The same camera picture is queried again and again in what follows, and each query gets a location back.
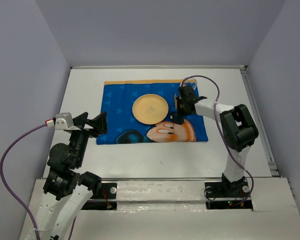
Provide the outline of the clear plastic drinking glass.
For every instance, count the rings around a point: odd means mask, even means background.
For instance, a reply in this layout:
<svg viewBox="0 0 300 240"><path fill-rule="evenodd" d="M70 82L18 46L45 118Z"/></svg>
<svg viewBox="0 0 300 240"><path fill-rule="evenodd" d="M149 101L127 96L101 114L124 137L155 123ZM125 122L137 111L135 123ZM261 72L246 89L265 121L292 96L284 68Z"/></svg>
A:
<svg viewBox="0 0 300 240"><path fill-rule="evenodd" d="M182 80L179 87L191 86L193 90L197 89L198 82L194 77L186 77Z"/></svg>

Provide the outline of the beige round plate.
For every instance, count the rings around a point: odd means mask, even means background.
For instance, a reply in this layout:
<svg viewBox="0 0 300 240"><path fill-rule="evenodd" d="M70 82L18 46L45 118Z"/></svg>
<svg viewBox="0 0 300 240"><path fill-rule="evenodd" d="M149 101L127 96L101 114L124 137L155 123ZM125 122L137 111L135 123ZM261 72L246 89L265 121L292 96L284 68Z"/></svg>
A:
<svg viewBox="0 0 300 240"><path fill-rule="evenodd" d="M169 112L167 101L157 94L144 94L132 105L132 114L137 121L145 125L154 125L163 121Z"/></svg>

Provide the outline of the blue cartoon placemat cloth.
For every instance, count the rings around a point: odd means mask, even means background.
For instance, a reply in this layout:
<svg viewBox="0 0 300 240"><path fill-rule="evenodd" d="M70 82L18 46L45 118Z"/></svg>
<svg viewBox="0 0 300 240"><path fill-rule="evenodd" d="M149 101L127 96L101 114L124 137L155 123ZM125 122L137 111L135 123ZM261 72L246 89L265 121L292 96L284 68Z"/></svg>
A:
<svg viewBox="0 0 300 240"><path fill-rule="evenodd" d="M101 111L107 133L97 145L207 142L204 119L178 117L175 98L180 79L106 81Z"/></svg>

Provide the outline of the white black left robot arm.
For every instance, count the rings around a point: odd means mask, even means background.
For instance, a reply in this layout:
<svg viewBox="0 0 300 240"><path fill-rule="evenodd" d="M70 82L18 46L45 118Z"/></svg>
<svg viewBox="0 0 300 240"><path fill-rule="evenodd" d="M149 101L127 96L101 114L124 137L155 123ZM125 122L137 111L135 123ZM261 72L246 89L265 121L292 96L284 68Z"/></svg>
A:
<svg viewBox="0 0 300 240"><path fill-rule="evenodd" d="M49 173L35 224L27 240L61 240L83 205L98 196L102 179L92 172L75 172L82 166L88 141L107 133L107 113L93 119L84 112L76 117L65 112L47 120L48 127L70 134L68 143L57 143L49 151Z"/></svg>

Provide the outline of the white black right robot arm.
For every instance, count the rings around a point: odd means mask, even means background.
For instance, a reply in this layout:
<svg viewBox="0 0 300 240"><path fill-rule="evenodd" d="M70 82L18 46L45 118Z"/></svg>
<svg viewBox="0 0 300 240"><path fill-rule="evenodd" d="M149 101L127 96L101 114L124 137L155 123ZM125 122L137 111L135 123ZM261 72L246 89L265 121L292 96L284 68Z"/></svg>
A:
<svg viewBox="0 0 300 240"><path fill-rule="evenodd" d="M177 113L172 117L180 123L186 116L207 117L216 122L221 139L228 152L226 167L220 181L207 182L204 194L213 201L217 198L234 198L239 192L248 198L250 190L245 178L245 164L251 146L259 137L257 126L244 104L237 106L218 103L197 96L190 85L180 86L175 96Z"/></svg>

